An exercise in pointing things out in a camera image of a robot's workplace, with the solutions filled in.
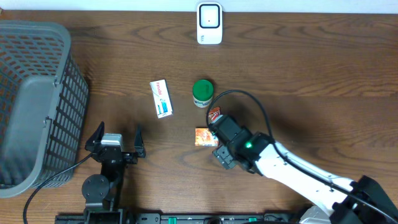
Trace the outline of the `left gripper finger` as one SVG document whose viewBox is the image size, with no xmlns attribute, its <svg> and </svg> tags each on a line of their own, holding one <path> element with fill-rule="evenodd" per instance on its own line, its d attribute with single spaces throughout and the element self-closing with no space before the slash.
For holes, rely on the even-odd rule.
<svg viewBox="0 0 398 224">
<path fill-rule="evenodd" d="M 138 125 L 136 129 L 136 135 L 134 138 L 134 149 L 137 157 L 146 157 L 146 149 L 144 147 L 144 141 L 142 139 L 142 131 L 140 125 Z"/>
<path fill-rule="evenodd" d="M 104 122 L 100 122 L 96 131 L 89 137 L 86 141 L 85 146 L 96 146 L 101 143 L 102 137 L 104 135 Z"/>
</svg>

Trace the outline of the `small orange box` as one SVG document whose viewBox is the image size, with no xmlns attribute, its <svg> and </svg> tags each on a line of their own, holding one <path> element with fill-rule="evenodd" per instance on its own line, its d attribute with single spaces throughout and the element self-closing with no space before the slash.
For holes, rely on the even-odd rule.
<svg viewBox="0 0 398 224">
<path fill-rule="evenodd" d="M 195 129 L 195 145 L 216 147 L 219 144 L 218 138 L 208 128 Z"/>
</svg>

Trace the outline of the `orange Top candy bar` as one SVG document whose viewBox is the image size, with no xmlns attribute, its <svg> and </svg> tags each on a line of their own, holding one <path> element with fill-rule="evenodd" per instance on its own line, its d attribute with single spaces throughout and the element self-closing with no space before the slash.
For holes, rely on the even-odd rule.
<svg viewBox="0 0 398 224">
<path fill-rule="evenodd" d="M 211 109 L 208 113 L 208 119 L 210 120 L 210 122 L 215 122 L 218 117 L 221 115 L 221 109 L 219 106 Z"/>
</svg>

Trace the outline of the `green lidded jar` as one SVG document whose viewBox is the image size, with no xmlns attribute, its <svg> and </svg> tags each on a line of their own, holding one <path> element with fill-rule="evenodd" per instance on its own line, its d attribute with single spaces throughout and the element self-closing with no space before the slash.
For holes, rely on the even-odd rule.
<svg viewBox="0 0 398 224">
<path fill-rule="evenodd" d="M 206 108 L 213 99 L 213 84 L 208 80 L 198 80 L 192 89 L 193 102 L 199 108 Z"/>
</svg>

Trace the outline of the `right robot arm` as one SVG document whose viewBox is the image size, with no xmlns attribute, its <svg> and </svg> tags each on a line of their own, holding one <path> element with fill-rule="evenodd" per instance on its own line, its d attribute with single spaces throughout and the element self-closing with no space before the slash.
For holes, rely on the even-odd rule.
<svg viewBox="0 0 398 224">
<path fill-rule="evenodd" d="M 288 186 L 331 223 L 397 223 L 397 207 L 374 179 L 364 175 L 354 181 L 327 172 L 290 152 L 271 133 L 253 134 L 230 116 L 207 118 L 206 125 L 220 140 L 226 168 L 239 165 Z"/>
</svg>

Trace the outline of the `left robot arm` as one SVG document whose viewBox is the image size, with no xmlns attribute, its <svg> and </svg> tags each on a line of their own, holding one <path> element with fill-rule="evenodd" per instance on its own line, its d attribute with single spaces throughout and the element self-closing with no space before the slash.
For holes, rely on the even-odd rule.
<svg viewBox="0 0 398 224">
<path fill-rule="evenodd" d="M 119 201 L 125 170 L 146 156 L 141 127 L 138 126 L 135 132 L 133 152 L 124 150 L 121 134 L 105 133 L 103 122 L 86 141 L 85 149 L 101 164 L 101 172 L 89 176 L 82 185 L 82 195 L 86 200 L 83 221 L 135 223 L 134 215 L 127 208 L 119 208 Z"/>
</svg>

